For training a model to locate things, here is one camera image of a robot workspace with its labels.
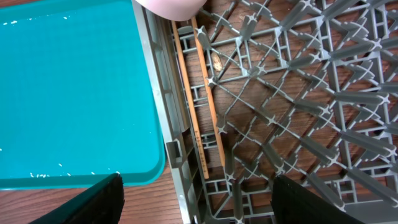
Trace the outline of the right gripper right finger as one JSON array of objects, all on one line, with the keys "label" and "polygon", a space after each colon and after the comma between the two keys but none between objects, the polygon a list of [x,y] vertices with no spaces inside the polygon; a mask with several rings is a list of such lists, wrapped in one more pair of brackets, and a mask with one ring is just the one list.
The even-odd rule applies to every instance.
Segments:
[{"label": "right gripper right finger", "polygon": [[271,206],[278,224],[364,224],[284,175],[273,180]]}]

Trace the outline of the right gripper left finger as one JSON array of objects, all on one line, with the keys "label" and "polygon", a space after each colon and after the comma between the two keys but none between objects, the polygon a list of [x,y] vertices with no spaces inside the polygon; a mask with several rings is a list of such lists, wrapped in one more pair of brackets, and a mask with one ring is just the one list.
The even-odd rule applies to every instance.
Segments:
[{"label": "right gripper left finger", "polygon": [[124,186],[119,174],[111,174],[33,224],[118,224],[123,210]]}]

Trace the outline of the white round plate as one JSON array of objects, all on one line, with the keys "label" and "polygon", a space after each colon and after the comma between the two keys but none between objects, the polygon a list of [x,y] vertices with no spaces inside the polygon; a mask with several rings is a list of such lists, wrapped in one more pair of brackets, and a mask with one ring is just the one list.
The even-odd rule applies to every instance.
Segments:
[{"label": "white round plate", "polygon": [[136,0],[150,12],[171,21],[187,21],[197,14],[206,0]]}]

